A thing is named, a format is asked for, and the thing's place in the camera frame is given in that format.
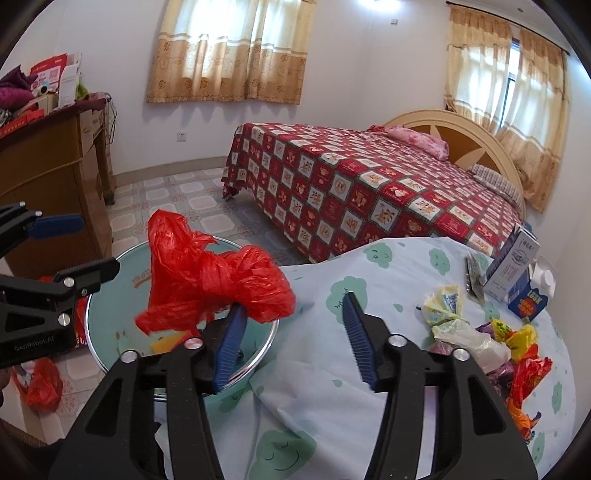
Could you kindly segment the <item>red orange snack bag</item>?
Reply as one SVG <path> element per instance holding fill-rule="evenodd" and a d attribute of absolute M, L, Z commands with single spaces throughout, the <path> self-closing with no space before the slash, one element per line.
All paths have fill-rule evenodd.
<path fill-rule="evenodd" d="M 552 366 L 553 361 L 549 357 L 532 355 L 523 357 L 517 363 L 506 406 L 526 443 L 533 438 L 533 430 L 541 418 L 541 413 L 538 412 L 535 417 L 530 417 L 523 411 L 523 404 L 548 375 Z"/>

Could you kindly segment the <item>yellow snack wrappers pile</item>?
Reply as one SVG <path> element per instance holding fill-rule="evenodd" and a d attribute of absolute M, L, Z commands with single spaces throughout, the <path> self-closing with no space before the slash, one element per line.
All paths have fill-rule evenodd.
<path fill-rule="evenodd" d="M 531 325 L 515 330 L 498 315 L 474 327 L 463 315 L 464 294 L 458 285 L 428 294 L 418 306 L 437 342 L 466 350 L 486 373 L 510 361 L 518 363 L 539 353 L 538 334 Z"/>

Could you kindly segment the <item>red plastic bag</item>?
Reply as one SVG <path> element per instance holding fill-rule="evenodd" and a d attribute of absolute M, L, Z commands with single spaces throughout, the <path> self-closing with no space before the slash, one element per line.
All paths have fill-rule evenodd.
<path fill-rule="evenodd" d="M 151 286 L 146 310 L 135 317 L 139 330 L 191 331 L 235 303 L 259 323 L 294 314 L 296 294 L 269 253 L 252 245 L 215 253 L 207 249 L 214 243 L 180 214 L 150 217 Z"/>

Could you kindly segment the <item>teal metal basin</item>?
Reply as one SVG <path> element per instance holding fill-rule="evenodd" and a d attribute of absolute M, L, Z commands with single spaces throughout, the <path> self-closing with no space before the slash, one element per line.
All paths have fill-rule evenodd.
<path fill-rule="evenodd" d="M 135 317 L 147 308 L 150 293 L 151 253 L 147 242 L 139 243 L 121 253 L 116 260 L 120 269 L 114 280 L 103 284 L 92 294 L 85 310 L 85 334 L 90 352 L 103 371 L 109 368 L 126 350 L 135 350 L 142 356 L 153 354 L 150 344 L 172 335 L 162 331 L 150 335 L 135 325 Z M 240 397 L 249 387 L 249 378 L 270 351 L 279 331 L 280 323 L 249 320 L 242 338 L 242 356 L 235 363 L 230 382 L 224 390 L 205 398 L 205 404 L 228 413 L 238 405 Z"/>

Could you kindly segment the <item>brown wooden cabinet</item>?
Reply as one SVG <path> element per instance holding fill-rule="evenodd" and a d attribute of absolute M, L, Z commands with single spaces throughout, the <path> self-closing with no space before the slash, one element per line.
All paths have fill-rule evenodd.
<path fill-rule="evenodd" d="M 28 239 L 5 256 L 15 276 L 37 279 L 112 255 L 102 179 L 107 175 L 105 99 L 53 111 L 1 137 L 1 203 L 45 216 L 79 214 L 81 231 Z"/>

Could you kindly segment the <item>red bag on floor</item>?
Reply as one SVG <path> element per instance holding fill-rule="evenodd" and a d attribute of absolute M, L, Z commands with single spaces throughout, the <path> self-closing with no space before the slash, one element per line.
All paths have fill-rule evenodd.
<path fill-rule="evenodd" d="M 12 379 L 24 403 L 38 412 L 54 412 L 61 401 L 63 382 L 50 358 L 13 367 Z"/>

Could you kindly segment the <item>blue small milk carton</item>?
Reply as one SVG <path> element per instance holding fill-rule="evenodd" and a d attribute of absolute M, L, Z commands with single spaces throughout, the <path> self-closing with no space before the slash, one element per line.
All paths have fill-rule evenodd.
<path fill-rule="evenodd" d="M 554 297 L 556 271 L 544 258 L 532 262 L 508 294 L 508 308 L 531 323 Z"/>

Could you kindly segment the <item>red boxes on cabinet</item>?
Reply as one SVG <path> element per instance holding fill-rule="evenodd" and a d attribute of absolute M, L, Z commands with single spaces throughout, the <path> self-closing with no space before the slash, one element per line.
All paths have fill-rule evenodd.
<path fill-rule="evenodd" d="M 28 75 L 20 66 L 5 74 L 1 78 L 1 137 L 56 109 L 88 100 L 81 63 L 81 53 L 64 53 L 35 64 Z"/>

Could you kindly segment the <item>small dark sachet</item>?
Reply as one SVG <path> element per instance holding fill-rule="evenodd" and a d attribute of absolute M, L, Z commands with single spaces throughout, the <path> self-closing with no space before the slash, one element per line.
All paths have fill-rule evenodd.
<path fill-rule="evenodd" d="M 483 274 L 480 263 L 476 256 L 469 253 L 465 258 L 466 266 L 466 289 L 469 296 L 481 306 L 486 304 L 486 297 L 483 287 Z"/>

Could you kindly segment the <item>cloud print tablecloth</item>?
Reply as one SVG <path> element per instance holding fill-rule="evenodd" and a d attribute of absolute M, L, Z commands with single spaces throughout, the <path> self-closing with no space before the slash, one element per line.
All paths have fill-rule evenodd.
<path fill-rule="evenodd" d="M 496 390 L 508 355 L 488 332 L 498 303 L 428 323 L 424 300 L 464 282 L 467 246 L 387 239 L 288 267 L 297 308 L 256 373 L 207 399 L 228 479 L 537 479 L 567 451 L 576 398 L 551 319 L 534 324 L 548 374 L 521 433 Z"/>

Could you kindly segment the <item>white tall milk carton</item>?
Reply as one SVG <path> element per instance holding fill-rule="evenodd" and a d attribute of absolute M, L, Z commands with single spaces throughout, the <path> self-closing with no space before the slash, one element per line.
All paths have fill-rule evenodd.
<path fill-rule="evenodd" d="M 502 301 L 526 272 L 540 250 L 537 238 L 516 225 L 485 274 L 484 293 Z"/>

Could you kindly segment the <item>red patterned bed cover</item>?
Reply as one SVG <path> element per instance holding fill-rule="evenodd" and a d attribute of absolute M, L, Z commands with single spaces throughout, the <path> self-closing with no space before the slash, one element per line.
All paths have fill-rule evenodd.
<path fill-rule="evenodd" d="M 225 197 L 252 193 L 317 262 L 385 237 L 450 237 L 493 256 L 522 221 L 516 206 L 473 173 L 382 126 L 242 124 L 222 185 Z"/>

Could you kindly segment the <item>left beige curtain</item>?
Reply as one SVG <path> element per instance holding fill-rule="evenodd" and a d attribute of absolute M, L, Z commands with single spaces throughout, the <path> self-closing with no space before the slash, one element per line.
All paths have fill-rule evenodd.
<path fill-rule="evenodd" d="M 169 1 L 146 101 L 301 103 L 315 1 Z"/>

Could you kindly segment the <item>beige curtain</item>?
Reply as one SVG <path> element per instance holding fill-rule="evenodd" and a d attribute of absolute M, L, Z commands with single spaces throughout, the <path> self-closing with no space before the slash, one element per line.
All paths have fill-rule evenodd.
<path fill-rule="evenodd" d="M 570 120 L 566 52 L 505 18 L 453 5 L 447 55 L 447 109 L 500 142 L 517 169 L 525 201 L 545 212 Z"/>
<path fill-rule="evenodd" d="M 315 1 L 169 1 L 146 101 L 301 103 Z"/>

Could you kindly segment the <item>striped pillow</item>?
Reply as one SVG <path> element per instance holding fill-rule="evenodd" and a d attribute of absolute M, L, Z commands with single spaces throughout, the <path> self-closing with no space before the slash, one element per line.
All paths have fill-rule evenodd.
<path fill-rule="evenodd" d="M 504 198 L 521 218 L 526 216 L 524 197 L 511 181 L 499 172 L 481 164 L 473 165 L 469 172 L 478 183 Z"/>

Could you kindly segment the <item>cream wooden headboard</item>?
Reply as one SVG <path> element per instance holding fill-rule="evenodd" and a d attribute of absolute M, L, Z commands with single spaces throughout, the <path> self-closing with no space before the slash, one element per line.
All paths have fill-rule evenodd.
<path fill-rule="evenodd" d="M 463 170 L 482 164 L 497 171 L 524 195 L 521 178 L 501 143 L 485 128 L 461 115 L 441 109 L 401 114 L 384 124 L 428 133 L 449 145 L 449 160 Z"/>

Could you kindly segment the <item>pink pillow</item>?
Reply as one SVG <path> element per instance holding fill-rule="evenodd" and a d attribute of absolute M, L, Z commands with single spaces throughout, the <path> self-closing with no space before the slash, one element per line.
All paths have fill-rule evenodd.
<path fill-rule="evenodd" d="M 391 139 L 414 146 L 439 161 L 449 160 L 449 145 L 438 137 L 403 126 L 387 127 L 385 131 Z"/>

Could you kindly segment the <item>right beige curtain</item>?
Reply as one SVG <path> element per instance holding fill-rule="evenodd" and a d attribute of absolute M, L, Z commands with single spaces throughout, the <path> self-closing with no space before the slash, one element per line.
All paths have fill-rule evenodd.
<path fill-rule="evenodd" d="M 447 55 L 447 109 L 500 142 L 517 169 L 525 201 L 545 212 L 570 120 L 566 52 L 505 18 L 453 5 Z"/>

